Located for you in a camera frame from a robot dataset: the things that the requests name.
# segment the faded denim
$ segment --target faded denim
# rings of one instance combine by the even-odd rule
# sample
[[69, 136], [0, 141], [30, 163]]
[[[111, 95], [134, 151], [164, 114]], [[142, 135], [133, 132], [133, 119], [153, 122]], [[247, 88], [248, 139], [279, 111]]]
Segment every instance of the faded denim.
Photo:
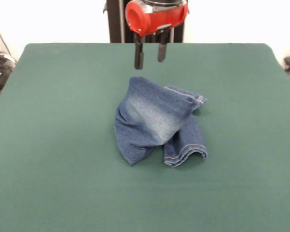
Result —
[[142, 77], [132, 77], [115, 116], [120, 153], [130, 165], [164, 145], [164, 163], [182, 164], [192, 153], [205, 159], [198, 120], [192, 113], [207, 101], [201, 95], [172, 86], [161, 87]]

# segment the white background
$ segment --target white background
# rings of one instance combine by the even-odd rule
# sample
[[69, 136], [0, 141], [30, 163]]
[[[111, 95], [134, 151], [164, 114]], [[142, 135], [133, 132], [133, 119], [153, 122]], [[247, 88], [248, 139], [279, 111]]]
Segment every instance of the white background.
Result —
[[[104, 4], [0, 0], [0, 30], [17, 59], [29, 43], [109, 43]], [[290, 0], [190, 0], [189, 9], [186, 43], [265, 43], [281, 64], [290, 55]]]

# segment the black cable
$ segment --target black cable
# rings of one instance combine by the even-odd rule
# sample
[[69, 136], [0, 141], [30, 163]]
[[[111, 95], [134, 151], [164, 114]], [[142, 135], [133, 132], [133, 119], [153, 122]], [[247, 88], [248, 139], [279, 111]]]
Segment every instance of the black cable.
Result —
[[7, 52], [9, 53], [9, 55], [11, 55], [11, 52], [10, 52], [8, 46], [6, 45], [4, 39], [3, 39], [2, 35], [1, 35], [1, 32], [0, 32], [0, 38], [1, 38], [1, 40], [2, 40], [2, 42], [3, 42], [3, 44], [4, 44], [4, 46], [5, 46], [5, 48], [6, 48], [6, 50], [7, 50]]

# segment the red gripper housing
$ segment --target red gripper housing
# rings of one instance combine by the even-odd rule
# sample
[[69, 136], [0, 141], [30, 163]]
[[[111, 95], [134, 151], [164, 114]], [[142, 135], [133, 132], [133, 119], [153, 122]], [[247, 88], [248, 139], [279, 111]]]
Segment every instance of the red gripper housing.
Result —
[[125, 17], [132, 31], [145, 36], [155, 33], [165, 25], [168, 25], [168, 29], [177, 27], [185, 21], [187, 11], [188, 5], [185, 4], [168, 10], [146, 13], [138, 2], [130, 1], [125, 9]]

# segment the black metal frame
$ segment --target black metal frame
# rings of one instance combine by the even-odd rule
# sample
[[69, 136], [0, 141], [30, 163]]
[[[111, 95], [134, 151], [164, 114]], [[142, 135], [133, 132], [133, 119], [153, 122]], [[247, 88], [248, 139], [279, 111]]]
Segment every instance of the black metal frame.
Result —
[[[123, 0], [125, 9], [128, 2], [131, 0]], [[120, 7], [119, 0], [107, 0], [107, 12], [108, 12], [108, 24], [110, 31], [111, 43], [121, 43], [121, 31], [120, 31]], [[125, 25], [125, 42], [133, 43], [133, 32], [130, 30], [127, 22], [124, 20]], [[184, 38], [184, 23], [174, 29], [174, 43], [182, 43]], [[145, 41], [147, 43], [158, 43], [160, 42], [160, 36], [146, 36]]]

